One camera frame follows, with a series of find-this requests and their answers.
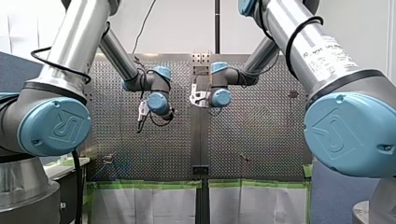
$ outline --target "metal bracket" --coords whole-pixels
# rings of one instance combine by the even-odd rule
[[[149,114],[148,100],[144,100],[144,101],[140,102],[139,117],[137,118],[137,121],[140,122],[140,121],[144,120],[148,114]]]
[[[192,174],[193,175],[209,175],[209,166],[208,165],[192,166]]]
[[[197,91],[197,84],[191,84],[190,103],[198,107],[209,107],[210,91]]]
[[[193,81],[191,84],[190,103],[198,107],[209,107],[210,91],[198,91],[198,77],[209,77],[210,70],[210,54],[209,53],[195,53],[192,54],[192,75]]]

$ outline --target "pegboard wall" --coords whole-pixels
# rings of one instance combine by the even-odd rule
[[[196,138],[207,138],[199,154],[207,155],[209,177],[301,180],[303,164],[311,154],[304,146],[302,86],[288,73],[284,59],[258,85],[231,87],[233,102],[215,117],[202,119],[191,113],[191,80],[196,58],[190,54],[138,55],[152,68],[167,66],[172,71],[170,102],[177,115],[170,125],[157,127],[149,120],[137,131],[140,92],[121,89],[120,77],[111,63],[98,55],[92,66],[93,83],[86,89],[91,100],[92,134],[87,155],[92,158],[89,179],[192,179]],[[247,55],[210,55],[210,62],[225,61],[241,66]]]
[[[212,56],[241,67],[247,56]],[[301,180],[311,163],[304,140],[303,86],[290,75],[280,56],[257,85],[231,86],[232,103],[209,124],[211,178]]]

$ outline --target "blue end cap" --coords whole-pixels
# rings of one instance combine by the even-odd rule
[[[18,141],[28,154],[61,156],[79,147],[90,127],[85,105],[67,97],[53,98],[26,114],[18,129]]]
[[[210,64],[210,72],[212,74],[217,73],[217,72],[227,69],[227,68],[228,68],[228,64],[225,62],[217,62],[217,63]]]
[[[172,77],[171,70],[169,68],[167,68],[167,67],[157,66],[157,67],[154,68],[154,71],[156,71],[161,76],[168,78],[169,80]]]
[[[125,90],[125,91],[128,91],[129,89],[128,89],[128,82],[129,82],[129,80],[126,80],[126,81],[122,81],[121,82],[121,85],[122,85],[122,88]]]
[[[239,13],[243,16],[250,16],[250,14],[253,12],[255,4],[256,0],[239,0]]]
[[[214,107],[224,107],[230,104],[233,97],[229,90],[220,89],[215,91],[212,96],[212,105]]]
[[[396,175],[396,111],[371,96],[335,92],[305,115],[305,139],[314,155],[344,175]]]
[[[165,115],[169,112],[168,99],[160,92],[153,92],[148,97],[148,108],[156,115]]]

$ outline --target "black cable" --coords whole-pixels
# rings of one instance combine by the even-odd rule
[[[136,41],[135,41],[135,43],[134,43],[134,50],[132,51],[132,54],[133,54],[133,55],[134,55],[134,51],[135,51],[136,48],[137,48],[137,43],[139,42],[139,38],[140,38],[140,36],[143,34],[143,30],[145,29],[146,21],[147,21],[148,18],[149,18],[149,14],[151,13],[151,10],[152,10],[152,8],[154,7],[155,2],[157,2],[157,0],[153,0],[153,1],[152,1],[151,6],[149,7],[149,10],[148,10],[148,14],[146,15],[146,18],[143,20],[142,28],[140,29],[140,33],[139,33],[139,35],[137,36]]]
[[[137,132],[136,133],[141,133],[143,131],[143,128],[145,127],[146,120],[148,119],[147,116],[142,121],[139,121],[137,124]]]
[[[262,27],[262,31],[270,40],[274,41],[274,38],[270,35],[270,33],[268,32],[267,28],[264,25],[264,18],[262,15],[262,0],[259,0],[259,17],[260,17],[260,26]]]
[[[60,70],[64,70],[64,71],[71,72],[71,73],[74,73],[74,74],[76,74],[76,75],[79,75],[79,76],[81,76],[81,77],[85,77],[85,84],[88,84],[88,83],[91,82],[91,80],[92,80],[91,77],[88,76],[87,74],[83,73],[83,72],[79,72],[79,71],[77,71],[77,70],[74,70],[74,69],[71,69],[71,68],[62,66],[62,65],[57,64],[57,63],[52,63],[52,62],[47,61],[47,60],[45,60],[45,59],[42,59],[42,58],[40,58],[40,57],[38,57],[38,56],[36,55],[37,53],[41,53],[41,52],[44,52],[44,51],[48,51],[48,50],[50,50],[50,49],[51,49],[51,47],[47,47],[47,48],[44,48],[44,49],[35,49],[35,50],[33,50],[30,54],[32,55],[32,57],[34,57],[35,59],[39,60],[39,61],[42,62],[42,63],[46,63],[46,64],[48,64],[48,65],[50,65],[50,66],[52,66],[52,67],[58,68],[58,69],[60,69]]]
[[[164,123],[164,124],[159,124],[159,123],[157,123],[157,122],[154,121],[154,118],[151,116],[151,111],[148,112],[148,115],[149,115],[149,119],[151,119],[151,122],[152,122],[155,126],[157,126],[157,127],[164,127],[164,126],[170,124],[171,121],[172,121],[172,120],[168,120],[168,121],[166,121],[166,123]]]
[[[245,85],[241,85],[242,88],[246,88],[248,86],[248,82],[247,82],[247,78],[244,74],[241,73],[241,71],[238,68],[235,67],[230,67],[231,69],[233,69],[237,74],[238,74],[238,81],[239,82],[239,78],[242,78],[245,82]]]
[[[103,37],[105,37],[105,36],[107,35],[108,31],[110,30],[110,26],[111,26],[110,21],[107,21],[107,22],[106,22],[106,29],[105,29],[105,32],[102,34],[102,39],[103,39]]]
[[[267,72],[271,71],[271,69],[273,69],[273,68],[275,67],[275,65],[277,64],[277,61],[279,60],[279,55],[280,55],[280,51],[277,53],[276,58],[275,58],[273,64],[271,64],[271,66],[269,66],[269,67],[267,68],[267,70],[264,70],[263,72],[261,72],[261,75],[264,74],[264,73],[267,73]]]
[[[79,164],[78,153],[76,150],[72,152],[73,161],[76,167],[76,179],[77,179],[77,210],[75,224],[81,224],[82,220],[82,199],[83,199],[83,186],[82,186],[82,171]]]
[[[6,97],[1,99],[0,102],[0,112],[4,109],[7,109],[12,103],[16,102],[18,100],[19,95],[12,95],[10,97]]]
[[[288,69],[289,69],[291,75],[294,76],[297,80],[298,80],[298,78],[292,68],[292,65],[291,65],[291,58],[290,58],[291,57],[290,56],[291,47],[293,46],[294,39],[305,28],[305,26],[312,24],[312,23],[316,23],[316,22],[320,22],[320,24],[323,25],[324,20],[320,16],[314,16],[314,17],[309,18],[305,22],[301,23],[300,25],[298,25],[297,28],[295,29],[295,31],[293,32],[293,34],[291,34],[288,45],[286,46],[286,52],[285,52],[286,65],[288,66]]]
[[[219,109],[219,112],[217,112],[217,113],[212,113],[212,111],[210,110],[210,109],[212,109],[212,108],[210,108],[210,109],[207,111],[207,113],[209,113],[209,115],[212,116],[212,117],[217,117],[218,115],[221,114],[222,108],[223,108],[223,107],[221,107],[221,108]]]

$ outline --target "robotic arm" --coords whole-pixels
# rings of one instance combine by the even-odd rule
[[[64,22],[48,59],[40,59],[45,63],[40,75],[26,81],[20,94],[0,92],[0,219],[4,223],[60,222],[59,185],[48,181],[37,157],[70,153],[87,138],[91,117],[83,90],[91,81],[87,74],[98,47],[120,73],[125,90],[151,91],[148,110],[166,120],[173,118],[168,102],[170,70],[136,69],[106,23],[120,0],[63,3]]]
[[[26,81],[21,94],[3,97],[0,111],[0,155],[27,153],[59,156],[81,145],[91,118],[84,85],[98,46],[123,79],[127,91],[151,91],[148,108],[163,119],[173,118],[168,102],[170,70],[136,69],[106,20],[119,0],[74,0],[38,78]]]
[[[396,88],[380,72],[359,67],[312,13],[317,0],[240,0],[266,37],[236,70],[211,65],[210,106],[231,100],[228,85],[254,85],[280,49],[290,73],[304,86],[305,140],[326,166],[344,175],[396,175]]]

